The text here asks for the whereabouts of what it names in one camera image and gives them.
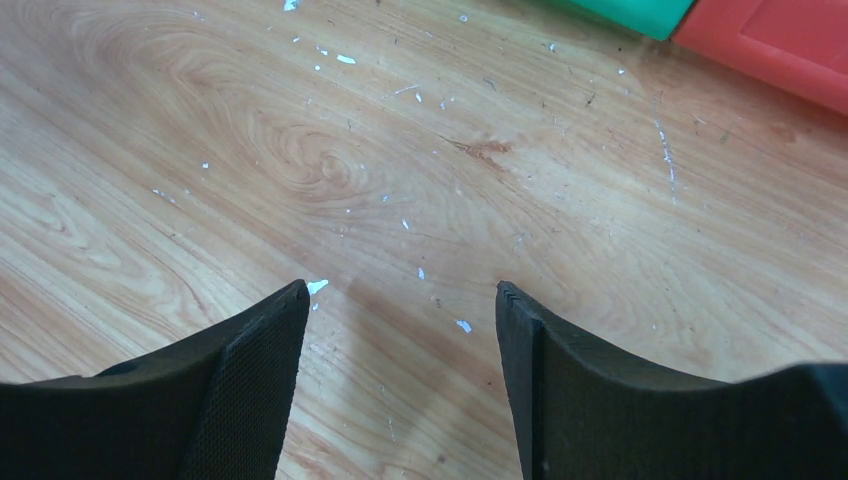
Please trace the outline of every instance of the wooden floor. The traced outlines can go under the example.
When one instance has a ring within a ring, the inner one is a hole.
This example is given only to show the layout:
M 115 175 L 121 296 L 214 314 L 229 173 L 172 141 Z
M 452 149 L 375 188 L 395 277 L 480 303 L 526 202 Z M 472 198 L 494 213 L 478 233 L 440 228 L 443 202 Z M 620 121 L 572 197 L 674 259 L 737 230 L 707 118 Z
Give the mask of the wooden floor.
M 327 279 L 279 477 L 518 478 L 499 280 L 717 379 L 848 357 L 848 119 L 531 1 L 281 1 L 2 3 L 0 380 Z

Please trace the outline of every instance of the scratch mark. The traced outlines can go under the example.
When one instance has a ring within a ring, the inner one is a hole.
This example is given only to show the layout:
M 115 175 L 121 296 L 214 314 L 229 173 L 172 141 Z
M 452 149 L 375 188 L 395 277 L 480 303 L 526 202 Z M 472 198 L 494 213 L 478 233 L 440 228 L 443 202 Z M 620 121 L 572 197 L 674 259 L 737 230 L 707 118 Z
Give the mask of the scratch mark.
M 660 134 L 660 140 L 663 144 L 663 154 L 665 163 L 668 164 L 668 178 L 671 183 L 671 203 L 677 205 L 677 196 L 675 195 L 674 186 L 674 158 L 671 156 L 671 147 L 668 145 L 668 139 L 665 138 L 665 130 L 663 130 L 659 119 L 654 118 L 654 125 L 657 127 L 657 132 Z
M 735 124 L 731 125 L 730 128 L 728 128 L 727 130 L 724 131 L 724 135 L 722 135 L 721 139 L 719 140 L 722 145 L 727 143 L 727 140 L 730 139 L 730 131 L 733 130 L 733 127 L 735 127 L 735 126 L 736 126 Z
M 483 163 L 494 168 L 495 170 L 498 170 L 498 171 L 503 172 L 503 173 L 508 173 L 507 169 L 498 165 L 498 163 L 495 162 L 492 159 L 492 157 L 487 155 L 487 152 L 497 152 L 497 153 L 509 153 L 509 152 L 511 152 L 512 148 L 508 144 L 499 143 L 499 142 L 483 142 L 483 143 L 477 143 L 477 144 L 474 144 L 474 145 L 467 145 L 465 143 L 457 142 L 457 141 L 450 140 L 448 138 L 442 137 L 441 135 L 439 135 L 439 137 L 441 137 L 442 140 L 444 140 L 444 141 L 450 143 L 451 145 L 453 145 L 454 147 L 456 147 L 458 150 L 464 152 L 465 154 L 467 154 L 471 158 L 476 158 L 477 160 L 482 161 Z
M 515 246 L 512 247 L 513 252 L 518 250 L 518 247 L 520 247 L 524 243 L 524 235 L 526 235 L 526 234 L 527 234 L 527 232 L 521 232 L 521 234 L 517 234 L 517 233 L 515 234 L 515 235 L 518 235 L 518 240 L 516 240 Z
M 415 85 L 410 85 L 410 86 L 408 86 L 408 87 L 401 88 L 400 90 L 396 90 L 394 93 L 390 93 L 390 94 L 386 95 L 385 97 L 383 97 L 383 99 L 386 99 L 386 98 L 389 98 L 389 97 L 394 97 L 395 95 L 400 95 L 400 94 L 401 94 L 401 93 L 403 93 L 403 92 L 406 92 L 406 91 L 412 90 L 412 89 L 414 89 L 414 88 L 419 88 L 420 86 L 421 86 L 421 85 L 419 85 L 419 84 L 417 84 L 417 83 L 416 83 Z

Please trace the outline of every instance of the textured black surface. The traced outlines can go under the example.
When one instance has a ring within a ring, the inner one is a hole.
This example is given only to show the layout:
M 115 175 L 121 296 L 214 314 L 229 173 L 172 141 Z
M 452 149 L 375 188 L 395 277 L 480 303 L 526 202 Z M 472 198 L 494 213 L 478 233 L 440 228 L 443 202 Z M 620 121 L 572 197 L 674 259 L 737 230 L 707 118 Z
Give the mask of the textured black surface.
M 0 478 L 273 478 L 308 313 L 297 281 L 95 377 L 0 384 Z
M 848 478 L 846 365 L 729 385 L 627 353 L 509 283 L 496 313 L 526 480 Z

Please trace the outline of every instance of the debris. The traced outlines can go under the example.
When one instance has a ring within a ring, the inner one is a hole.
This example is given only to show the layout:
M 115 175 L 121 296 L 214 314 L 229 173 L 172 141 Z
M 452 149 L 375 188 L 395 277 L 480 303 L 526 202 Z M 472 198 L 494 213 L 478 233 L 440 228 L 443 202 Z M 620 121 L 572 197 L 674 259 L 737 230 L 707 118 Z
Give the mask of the debris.
M 306 284 L 306 289 L 309 291 L 309 295 L 315 295 L 320 292 L 322 288 L 326 287 L 330 284 L 329 280 L 318 280 L 317 282 L 309 282 Z
M 471 324 L 466 322 L 465 320 L 457 320 L 456 324 L 459 325 L 459 328 L 463 329 L 465 333 L 471 333 Z

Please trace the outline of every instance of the wood grain pattern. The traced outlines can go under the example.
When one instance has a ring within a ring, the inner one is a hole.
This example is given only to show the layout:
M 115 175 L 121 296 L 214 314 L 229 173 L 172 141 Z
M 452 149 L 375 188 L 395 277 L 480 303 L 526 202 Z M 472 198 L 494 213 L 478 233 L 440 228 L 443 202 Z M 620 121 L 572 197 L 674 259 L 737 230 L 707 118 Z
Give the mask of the wood grain pattern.
M 501 279 L 724 381 L 848 355 L 848 121 L 541 4 L 8 0 L 0 92 L 0 379 L 327 278 L 280 478 L 517 478 Z

